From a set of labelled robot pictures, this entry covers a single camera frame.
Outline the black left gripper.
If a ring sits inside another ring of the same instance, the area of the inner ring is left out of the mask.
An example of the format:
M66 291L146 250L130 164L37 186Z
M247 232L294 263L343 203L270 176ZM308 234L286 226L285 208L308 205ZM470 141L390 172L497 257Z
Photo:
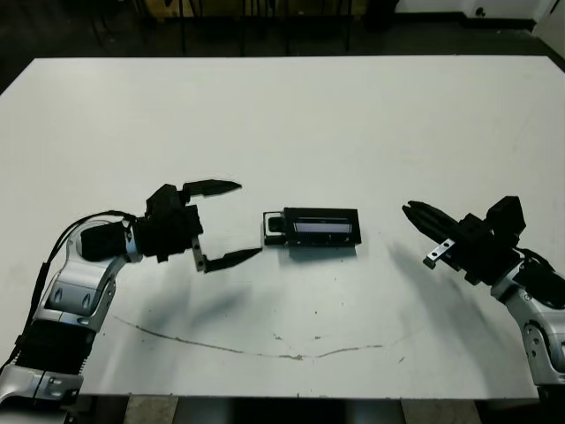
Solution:
M205 179L184 183L183 194L188 197L208 197L241 188L242 186L234 181ZM192 249L192 240L202 233L196 205L148 207L145 215L137 219L137 251L145 257L155 257L158 263L165 262L172 255ZM242 249L213 260L204 256L204 272L235 267L261 251L261 247Z

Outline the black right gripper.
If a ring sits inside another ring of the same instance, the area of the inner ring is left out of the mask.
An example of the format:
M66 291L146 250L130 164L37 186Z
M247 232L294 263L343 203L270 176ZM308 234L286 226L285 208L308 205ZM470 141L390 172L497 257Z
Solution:
M439 261L465 272L464 279L475 285L492 285L519 262L519 235L493 227L473 214L457 221L423 201L408 201L402 211L416 229L438 245L424 264L434 269Z

